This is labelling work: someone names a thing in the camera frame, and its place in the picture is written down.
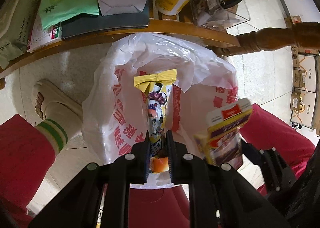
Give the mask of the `left foot slipper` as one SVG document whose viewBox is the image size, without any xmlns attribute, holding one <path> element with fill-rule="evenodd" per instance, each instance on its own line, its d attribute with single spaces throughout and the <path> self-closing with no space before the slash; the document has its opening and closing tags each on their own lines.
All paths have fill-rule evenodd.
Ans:
<svg viewBox="0 0 320 228">
<path fill-rule="evenodd" d="M 82 106 L 46 79 L 33 86 L 32 96 L 35 112 L 42 120 L 35 128 L 58 155 L 70 140 L 81 134 Z"/>
</svg>

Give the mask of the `clear plastic organizer box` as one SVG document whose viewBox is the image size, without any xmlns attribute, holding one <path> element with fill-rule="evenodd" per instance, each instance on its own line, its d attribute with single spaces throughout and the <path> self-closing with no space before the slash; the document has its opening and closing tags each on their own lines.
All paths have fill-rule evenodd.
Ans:
<svg viewBox="0 0 320 228">
<path fill-rule="evenodd" d="M 226 30 L 251 19 L 244 0 L 229 9 L 223 9 L 219 0 L 191 0 L 190 7 L 194 25 L 212 30 Z"/>
</svg>

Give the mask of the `dark green book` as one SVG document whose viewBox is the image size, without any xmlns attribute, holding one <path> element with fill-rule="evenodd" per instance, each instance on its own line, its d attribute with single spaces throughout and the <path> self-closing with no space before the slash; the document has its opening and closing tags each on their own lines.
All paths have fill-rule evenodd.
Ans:
<svg viewBox="0 0 320 228">
<path fill-rule="evenodd" d="M 62 22 L 62 39 L 82 34 L 111 31 L 119 29 L 146 28 L 149 25 L 149 3 L 147 2 L 141 13 L 126 13 L 114 15 L 80 14 Z"/>
</svg>

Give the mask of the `white plastic trash bag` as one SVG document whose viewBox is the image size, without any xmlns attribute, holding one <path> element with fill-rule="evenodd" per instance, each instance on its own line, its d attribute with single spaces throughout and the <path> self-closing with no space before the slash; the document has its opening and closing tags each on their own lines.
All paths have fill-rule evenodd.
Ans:
<svg viewBox="0 0 320 228">
<path fill-rule="evenodd" d="M 237 98 L 235 67 L 213 51 L 171 36 L 132 34 L 111 45 L 94 73 L 82 135 L 104 164 L 148 135 L 150 174 L 142 188 L 170 188 L 161 136 L 171 130 L 198 155 L 194 135 L 207 129 L 207 113 Z"/>
</svg>

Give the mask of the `white medicine box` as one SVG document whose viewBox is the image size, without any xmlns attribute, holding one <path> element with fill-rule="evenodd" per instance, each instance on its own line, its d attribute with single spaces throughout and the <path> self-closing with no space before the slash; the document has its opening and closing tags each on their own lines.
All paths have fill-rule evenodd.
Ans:
<svg viewBox="0 0 320 228">
<path fill-rule="evenodd" d="M 58 23 L 52 25 L 47 29 L 43 29 L 41 25 L 41 18 L 37 14 L 33 28 L 31 30 L 28 43 L 27 52 L 32 53 L 52 43 L 60 42 L 62 40 L 62 25 Z"/>
</svg>

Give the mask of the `pale green wipes pack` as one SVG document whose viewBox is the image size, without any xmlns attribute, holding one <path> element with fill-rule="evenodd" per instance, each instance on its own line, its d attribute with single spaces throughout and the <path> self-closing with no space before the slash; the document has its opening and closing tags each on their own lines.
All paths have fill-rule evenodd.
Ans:
<svg viewBox="0 0 320 228">
<path fill-rule="evenodd" d="M 11 0 L 1 8 L 1 68 L 27 50 L 40 0 Z"/>
</svg>

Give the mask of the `red trousers right leg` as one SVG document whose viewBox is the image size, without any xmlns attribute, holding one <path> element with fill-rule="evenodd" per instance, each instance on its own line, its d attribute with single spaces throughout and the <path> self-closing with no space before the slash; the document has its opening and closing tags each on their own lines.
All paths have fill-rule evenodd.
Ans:
<svg viewBox="0 0 320 228">
<path fill-rule="evenodd" d="M 258 150 L 275 148 L 296 178 L 302 176 L 315 151 L 314 144 L 258 104 L 253 104 L 252 109 L 248 123 L 240 129 L 244 140 Z"/>
</svg>

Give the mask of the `yellow red cardboard box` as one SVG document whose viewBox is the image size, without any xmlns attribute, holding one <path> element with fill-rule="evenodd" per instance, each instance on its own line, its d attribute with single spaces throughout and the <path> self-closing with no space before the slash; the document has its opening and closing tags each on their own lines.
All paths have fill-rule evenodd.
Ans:
<svg viewBox="0 0 320 228">
<path fill-rule="evenodd" d="M 206 115 L 207 130 L 195 134 L 194 140 L 201 156 L 210 165 L 230 164 L 239 169 L 243 164 L 239 130 L 251 117 L 252 104 L 249 99 L 215 109 Z"/>
</svg>

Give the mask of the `cardboard boxes stack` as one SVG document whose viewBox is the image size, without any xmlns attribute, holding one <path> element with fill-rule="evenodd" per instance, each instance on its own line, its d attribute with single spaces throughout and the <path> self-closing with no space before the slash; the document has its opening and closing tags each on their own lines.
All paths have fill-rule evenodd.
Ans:
<svg viewBox="0 0 320 228">
<path fill-rule="evenodd" d="M 319 36 L 307 36 L 291 46 L 293 92 L 291 122 L 319 135 Z"/>
</svg>

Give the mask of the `yellow snack wrapper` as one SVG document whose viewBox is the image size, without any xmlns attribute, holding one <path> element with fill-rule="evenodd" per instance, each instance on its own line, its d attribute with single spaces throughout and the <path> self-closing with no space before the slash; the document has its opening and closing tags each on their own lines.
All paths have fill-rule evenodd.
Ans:
<svg viewBox="0 0 320 228">
<path fill-rule="evenodd" d="M 134 78 L 134 86 L 143 93 L 146 105 L 151 156 L 150 172 L 152 173 L 162 173 L 169 170 L 165 124 L 167 105 L 172 85 L 176 79 L 176 69 Z"/>
</svg>

